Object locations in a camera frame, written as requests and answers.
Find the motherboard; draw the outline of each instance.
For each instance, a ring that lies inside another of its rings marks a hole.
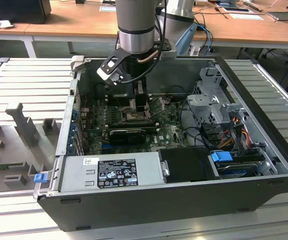
[[[84,138],[89,155],[155,152],[189,146],[179,124],[181,102],[156,96],[145,111],[139,112],[118,100],[117,103],[111,105],[107,99],[100,99],[84,112]]]

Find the robotic arm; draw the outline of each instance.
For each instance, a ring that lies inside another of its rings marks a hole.
[[[120,48],[97,70],[103,80],[115,85],[141,80],[155,67],[161,52],[170,49],[170,45],[165,44],[166,29],[161,33],[160,26],[160,41],[154,41],[155,19],[158,20],[155,10],[160,2],[161,0],[116,0]],[[129,74],[131,79],[123,79],[123,72]]]
[[[130,84],[139,80],[144,83],[145,76],[158,63],[162,52],[172,50],[169,37],[176,42],[187,29],[194,34],[196,28],[189,28],[194,22],[194,0],[169,0],[168,4],[164,0],[165,9],[158,19],[156,7],[162,1],[116,0],[120,47],[97,70],[107,83]],[[159,41],[155,41],[155,29]]]

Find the blue latch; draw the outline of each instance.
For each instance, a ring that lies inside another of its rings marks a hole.
[[[233,158],[228,151],[216,151],[211,156],[214,162],[233,161]]]
[[[48,173],[39,173],[35,175],[34,183],[43,184],[47,182]]]
[[[176,43],[176,48],[177,48],[177,55],[182,56],[184,55],[188,48],[190,43],[193,40],[193,37],[195,35],[197,29],[197,24],[193,23],[191,26],[189,26],[188,29],[183,33],[183,35],[179,38],[179,40]]]

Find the power supply label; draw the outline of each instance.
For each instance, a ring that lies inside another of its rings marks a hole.
[[[135,159],[98,161],[97,172],[100,189],[138,185]]]

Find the desk leg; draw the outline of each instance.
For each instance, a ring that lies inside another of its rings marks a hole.
[[[74,47],[73,47],[73,43],[71,41],[68,42],[68,49],[69,49],[69,53],[70,54],[74,54]]]
[[[27,50],[29,57],[30,58],[36,58],[36,53],[35,53],[33,41],[32,40],[24,40],[24,43],[25,43],[26,50]]]

